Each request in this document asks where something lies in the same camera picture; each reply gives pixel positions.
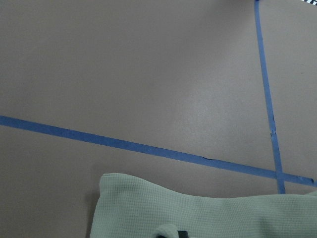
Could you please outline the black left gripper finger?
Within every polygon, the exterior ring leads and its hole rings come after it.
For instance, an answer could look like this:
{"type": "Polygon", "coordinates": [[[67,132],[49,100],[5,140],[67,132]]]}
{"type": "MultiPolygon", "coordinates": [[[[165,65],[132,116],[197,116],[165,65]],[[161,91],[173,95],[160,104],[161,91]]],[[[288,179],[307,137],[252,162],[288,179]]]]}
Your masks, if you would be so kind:
{"type": "Polygon", "coordinates": [[[189,234],[187,231],[177,231],[179,238],[189,238],[189,234]]]}

